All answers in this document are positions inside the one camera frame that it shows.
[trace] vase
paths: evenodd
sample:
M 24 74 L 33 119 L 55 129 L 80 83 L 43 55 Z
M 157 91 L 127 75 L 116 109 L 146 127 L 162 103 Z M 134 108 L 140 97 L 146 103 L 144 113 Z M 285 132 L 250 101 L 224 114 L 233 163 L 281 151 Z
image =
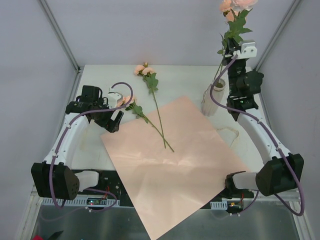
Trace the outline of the vase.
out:
M 224 93 L 225 93 L 226 81 L 223 80 L 222 78 L 220 78 L 219 83 L 222 84 L 222 87 L 214 86 L 212 94 L 213 94 L 213 98 L 218 103 L 221 103 L 221 100 L 222 100 Z M 210 84 L 208 89 L 204 92 L 204 96 L 203 96 L 203 100 L 202 100 L 201 111 L 202 111 L 202 114 L 207 117 L 213 116 L 219 107 L 217 104 L 215 104 L 212 101 L 211 96 L 210 96 L 210 89 L 211 89 L 212 84 Z

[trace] flower stem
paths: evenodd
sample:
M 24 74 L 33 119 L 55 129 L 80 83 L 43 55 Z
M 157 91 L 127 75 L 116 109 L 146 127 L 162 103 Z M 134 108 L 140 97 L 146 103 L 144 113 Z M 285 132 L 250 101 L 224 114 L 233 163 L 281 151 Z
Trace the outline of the flower stem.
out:
M 142 115 L 142 117 L 144 119 L 146 119 L 151 125 L 152 127 L 155 128 L 155 130 L 160 134 L 160 136 L 162 137 L 163 141 L 169 146 L 169 148 L 172 150 L 172 152 L 174 153 L 175 151 L 173 150 L 173 148 L 170 146 L 170 144 L 167 142 L 167 140 L 165 139 L 165 137 L 161 134 L 161 132 L 159 131 L 159 129 L 149 120 L 149 118 L 147 118 L 146 115 Z
M 217 77 L 217 75 L 218 75 L 218 73 L 219 73 L 220 68 L 221 68 L 221 70 L 222 70 L 222 63 L 223 63 L 223 61 L 224 61 L 224 58 L 222 58 L 221 63 L 220 63 L 220 65 L 219 65 L 219 67 L 218 67 L 218 70 L 217 70 L 216 73 L 215 73 L 215 76 L 214 76 L 214 78 L 213 78 L 213 82 L 216 80 L 216 77 Z
M 153 99 L 154 99 L 154 102 L 155 102 L 156 111 L 158 112 L 158 116 L 159 116 L 160 127 L 161 127 L 162 136 L 163 136 L 164 148 L 166 149 L 167 146 L 166 146 L 166 140 L 165 140 L 165 135 L 164 135 L 164 129 L 163 129 L 163 127 L 162 127 L 162 121 L 161 121 L 161 117 L 160 117 L 160 113 L 159 113 L 159 108 L 158 108 L 158 103 L 157 103 L 156 95 L 155 95 L 155 92 L 154 92 L 154 91 L 152 91 L 152 95 L 153 95 Z

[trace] white tabletop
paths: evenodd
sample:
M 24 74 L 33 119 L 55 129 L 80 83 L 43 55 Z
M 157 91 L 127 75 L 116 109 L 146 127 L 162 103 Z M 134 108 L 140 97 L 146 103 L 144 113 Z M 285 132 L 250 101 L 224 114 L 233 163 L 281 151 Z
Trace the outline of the white tabletop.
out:
M 91 85 L 101 88 L 103 96 L 106 96 L 109 87 L 114 83 L 126 82 L 132 86 L 134 95 L 137 97 L 137 103 L 143 107 L 143 112 L 148 114 L 156 109 L 155 104 L 141 76 L 135 76 L 133 74 L 135 67 L 135 65 L 86 65 L 76 95 L 81 95 L 83 85 Z M 199 110 L 201 109 L 203 93 L 218 69 L 217 66 L 155 65 L 152 67 L 157 72 L 157 79 L 159 80 L 159 91 L 156 92 L 159 107 L 170 103 L 180 96 L 188 96 Z M 228 79 L 227 74 L 223 76 L 223 79 Z M 116 86 L 115 89 L 124 96 L 130 95 L 130 90 L 126 86 L 119 85 Z M 227 103 L 228 94 L 229 88 L 227 84 L 221 101 L 224 105 Z M 255 96 L 255 101 L 264 117 L 258 95 Z M 124 111 L 121 124 L 133 119 L 135 119 L 135 116 L 132 115 L 131 112 Z M 218 129 L 218 133 L 229 146 L 236 138 L 234 132 L 238 131 L 238 138 L 231 145 L 231 149 L 242 159 L 251 171 L 258 172 L 263 167 L 262 159 L 254 143 L 247 132 L 234 121 L 227 110 L 220 107 L 214 116 L 208 119 L 212 125 Z M 115 169 L 100 139 L 100 135 L 105 132 L 105 129 L 99 127 L 94 122 L 89 125 L 80 139 L 79 147 L 72 161 L 72 169 Z

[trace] green leaf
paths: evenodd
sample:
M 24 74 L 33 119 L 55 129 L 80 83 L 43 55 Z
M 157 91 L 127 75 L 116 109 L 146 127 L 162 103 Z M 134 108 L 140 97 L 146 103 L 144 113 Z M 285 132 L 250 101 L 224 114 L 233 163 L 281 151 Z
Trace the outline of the green leaf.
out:
M 227 42 L 228 39 L 231 39 L 233 36 L 232 32 L 230 31 L 227 31 L 225 34 L 224 34 L 224 40 Z
M 227 48 L 227 40 L 224 39 L 221 43 L 222 43 L 223 48 L 226 49 Z
M 236 21 L 228 21 L 228 24 L 231 32 L 234 32 L 237 29 Z
M 143 111 L 142 111 L 142 107 L 141 107 L 141 106 L 138 106 L 138 105 L 135 105 L 135 106 L 133 107 L 132 112 L 133 112 L 134 114 L 137 114 L 137 115 L 140 115 L 140 116 L 144 114 Z
M 126 110 L 126 111 L 132 110 L 132 109 L 134 108 L 134 105 L 135 105 L 135 104 L 136 104 L 135 102 L 129 104 L 129 106 L 127 106 L 127 107 L 125 108 L 125 110 Z
M 248 11 L 248 10 L 242 10 L 242 11 L 239 13 L 238 17 L 239 17 L 239 18 L 245 18 L 246 16 L 248 16 L 248 14 L 251 12 L 251 10 L 250 10 L 250 11 Z
M 234 19 L 237 20 L 238 16 L 236 15 L 235 11 L 232 8 L 231 8 L 231 12 L 233 14 Z
M 249 28 L 242 28 L 239 30 L 239 34 L 246 34 L 246 33 L 251 33 L 252 30 Z
M 145 78 L 145 81 L 149 89 L 149 94 L 158 90 L 157 86 L 158 86 L 159 80 L 156 79 L 156 73 L 152 73 L 150 76 L 147 76 Z
M 240 43 L 243 41 L 242 37 L 240 37 L 239 35 L 235 35 L 233 38 L 237 43 Z
M 246 23 L 247 23 L 247 21 L 246 21 L 245 18 L 239 18 L 239 19 L 236 21 L 237 27 L 238 27 L 239 29 L 240 29 L 240 28 L 243 28 Z

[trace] pink paper sheet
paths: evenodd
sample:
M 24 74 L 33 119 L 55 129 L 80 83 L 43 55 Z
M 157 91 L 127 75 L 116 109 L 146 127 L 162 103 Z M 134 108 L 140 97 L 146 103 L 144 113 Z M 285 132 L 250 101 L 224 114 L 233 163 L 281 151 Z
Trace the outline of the pink paper sheet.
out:
M 164 149 L 160 135 L 143 119 L 101 136 L 152 240 L 221 192 L 228 174 L 248 171 L 189 98 L 161 107 L 160 115 L 175 153 Z M 147 117 L 159 126 L 157 111 Z

